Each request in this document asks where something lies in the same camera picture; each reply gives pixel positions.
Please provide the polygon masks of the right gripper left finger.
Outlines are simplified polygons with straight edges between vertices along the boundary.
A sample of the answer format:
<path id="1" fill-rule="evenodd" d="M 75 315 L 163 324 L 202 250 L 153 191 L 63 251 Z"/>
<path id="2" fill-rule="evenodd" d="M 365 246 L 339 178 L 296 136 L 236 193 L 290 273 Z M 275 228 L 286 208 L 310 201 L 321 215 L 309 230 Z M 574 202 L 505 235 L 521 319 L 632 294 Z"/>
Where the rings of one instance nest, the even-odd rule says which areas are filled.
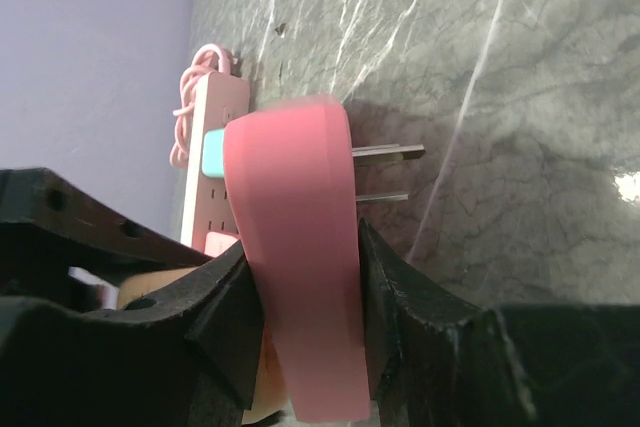
<path id="1" fill-rule="evenodd" d="M 240 245 L 124 310 L 1 301 L 5 426 L 237 426 L 264 315 Z"/>

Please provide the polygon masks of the pink triangular plug adapter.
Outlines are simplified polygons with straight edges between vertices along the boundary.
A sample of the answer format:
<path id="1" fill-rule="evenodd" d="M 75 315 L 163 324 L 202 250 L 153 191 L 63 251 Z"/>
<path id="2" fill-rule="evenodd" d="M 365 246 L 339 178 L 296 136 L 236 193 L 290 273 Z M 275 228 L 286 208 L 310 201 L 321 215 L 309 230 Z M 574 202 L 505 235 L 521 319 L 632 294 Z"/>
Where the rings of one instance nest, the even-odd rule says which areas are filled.
<path id="1" fill-rule="evenodd" d="M 210 231 L 206 234 L 204 253 L 210 257 L 218 257 L 239 240 L 239 236 L 229 232 Z"/>

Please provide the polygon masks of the wooden cube block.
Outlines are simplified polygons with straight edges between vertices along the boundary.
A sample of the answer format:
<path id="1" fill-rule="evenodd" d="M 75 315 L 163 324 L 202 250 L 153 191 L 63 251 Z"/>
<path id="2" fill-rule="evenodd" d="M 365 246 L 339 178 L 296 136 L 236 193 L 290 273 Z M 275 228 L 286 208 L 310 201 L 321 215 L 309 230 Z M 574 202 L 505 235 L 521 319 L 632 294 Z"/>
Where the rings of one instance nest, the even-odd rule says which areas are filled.
<path id="1" fill-rule="evenodd" d="M 119 287 L 117 308 L 122 309 L 130 302 L 184 277 L 195 267 L 156 271 L 139 274 L 125 280 Z M 264 327 L 262 345 L 252 407 L 243 412 L 243 425 L 272 425 L 278 423 L 288 394 L 277 352 L 271 335 Z"/>

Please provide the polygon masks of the pink triangular power strip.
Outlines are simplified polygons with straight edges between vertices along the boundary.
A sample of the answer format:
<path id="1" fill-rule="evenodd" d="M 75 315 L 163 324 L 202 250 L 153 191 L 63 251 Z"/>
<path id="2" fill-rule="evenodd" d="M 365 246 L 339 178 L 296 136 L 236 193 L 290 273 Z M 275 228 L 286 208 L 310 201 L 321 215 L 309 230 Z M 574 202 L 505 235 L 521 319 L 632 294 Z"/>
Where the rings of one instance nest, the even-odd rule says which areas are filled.
<path id="1" fill-rule="evenodd" d="M 343 105 L 292 99 L 225 128 L 225 184 L 278 355 L 305 423 L 370 414 L 355 170 L 423 156 L 420 144 L 356 148 Z"/>

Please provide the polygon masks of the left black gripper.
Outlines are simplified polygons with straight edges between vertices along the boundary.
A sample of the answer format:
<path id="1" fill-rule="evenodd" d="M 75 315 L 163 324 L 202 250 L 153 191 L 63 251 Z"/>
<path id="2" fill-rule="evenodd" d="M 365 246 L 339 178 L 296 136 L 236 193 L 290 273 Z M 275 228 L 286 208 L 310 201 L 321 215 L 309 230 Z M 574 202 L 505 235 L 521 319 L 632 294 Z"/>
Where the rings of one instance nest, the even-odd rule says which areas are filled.
<path id="1" fill-rule="evenodd" d="M 70 274 L 167 270 L 208 257 L 114 211 L 47 168 L 1 171 L 1 294 L 77 312 L 102 308 L 107 289 Z"/>

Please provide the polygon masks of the teal cube block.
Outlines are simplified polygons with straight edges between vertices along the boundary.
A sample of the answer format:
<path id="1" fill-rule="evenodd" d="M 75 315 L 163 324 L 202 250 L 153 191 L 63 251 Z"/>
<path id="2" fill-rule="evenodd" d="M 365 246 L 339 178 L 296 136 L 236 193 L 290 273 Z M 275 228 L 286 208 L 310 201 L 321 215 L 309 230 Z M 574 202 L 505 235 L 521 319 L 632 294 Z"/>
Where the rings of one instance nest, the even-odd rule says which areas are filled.
<path id="1" fill-rule="evenodd" d="M 210 130 L 203 137 L 201 171 L 208 178 L 223 179 L 225 129 Z"/>

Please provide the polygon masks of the pink long power strip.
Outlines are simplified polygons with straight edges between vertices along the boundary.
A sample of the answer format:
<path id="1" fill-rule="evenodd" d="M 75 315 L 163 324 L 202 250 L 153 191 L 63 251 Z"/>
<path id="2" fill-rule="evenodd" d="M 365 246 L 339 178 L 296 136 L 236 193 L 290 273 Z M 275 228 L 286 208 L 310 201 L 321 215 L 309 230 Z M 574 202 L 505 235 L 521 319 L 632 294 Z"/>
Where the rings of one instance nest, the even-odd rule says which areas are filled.
<path id="1" fill-rule="evenodd" d="M 250 87 L 213 72 L 197 82 L 195 94 L 180 241 L 203 252 L 209 233 L 237 233 L 224 182 L 224 129 L 249 113 Z"/>

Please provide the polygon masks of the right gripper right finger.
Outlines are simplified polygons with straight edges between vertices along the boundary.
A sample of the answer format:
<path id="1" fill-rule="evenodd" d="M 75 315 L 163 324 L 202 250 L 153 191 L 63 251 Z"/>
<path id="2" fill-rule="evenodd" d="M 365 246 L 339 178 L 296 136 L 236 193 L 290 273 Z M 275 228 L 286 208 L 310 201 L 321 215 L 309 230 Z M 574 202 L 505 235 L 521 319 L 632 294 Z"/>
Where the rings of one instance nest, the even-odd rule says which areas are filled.
<path id="1" fill-rule="evenodd" d="M 369 389 L 384 426 L 635 426 L 635 305 L 480 309 L 359 225 Z"/>

